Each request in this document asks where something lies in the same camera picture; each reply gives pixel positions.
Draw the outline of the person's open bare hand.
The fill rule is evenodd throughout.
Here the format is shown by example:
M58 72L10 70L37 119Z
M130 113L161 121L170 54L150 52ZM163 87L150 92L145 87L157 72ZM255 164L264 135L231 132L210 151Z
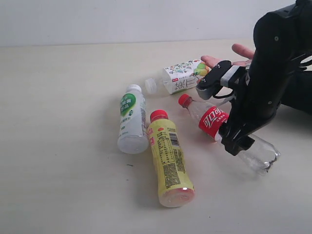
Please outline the person's open bare hand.
M245 61L232 61L232 65L246 67L254 57L254 51L239 43L234 43L232 45L232 51L247 59ZM214 58L208 55L202 56L200 59L211 69L222 61L222 59Z

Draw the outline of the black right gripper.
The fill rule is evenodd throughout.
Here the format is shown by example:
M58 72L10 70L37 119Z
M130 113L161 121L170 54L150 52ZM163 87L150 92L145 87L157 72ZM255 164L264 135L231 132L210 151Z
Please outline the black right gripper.
M304 71L303 59L304 49L294 43L256 47L229 120L219 128L221 143L228 153L236 156L250 149L255 142L249 136L251 127L262 127L275 117L291 77Z

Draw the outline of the black sleeved forearm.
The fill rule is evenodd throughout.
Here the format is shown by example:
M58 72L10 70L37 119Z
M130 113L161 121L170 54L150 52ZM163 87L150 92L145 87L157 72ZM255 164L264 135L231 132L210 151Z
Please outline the black sleeved forearm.
M281 104L312 114L312 72L299 71L291 77Z

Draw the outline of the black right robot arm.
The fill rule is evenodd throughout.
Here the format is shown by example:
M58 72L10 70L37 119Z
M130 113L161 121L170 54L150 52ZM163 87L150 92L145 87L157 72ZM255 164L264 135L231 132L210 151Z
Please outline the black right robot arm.
M227 72L220 79L236 96L220 128L222 144L233 156L252 146L249 135L275 117L291 78L309 65L302 60L312 53L312 2L298 0L268 12L257 21L253 41L255 54L248 71L237 77Z

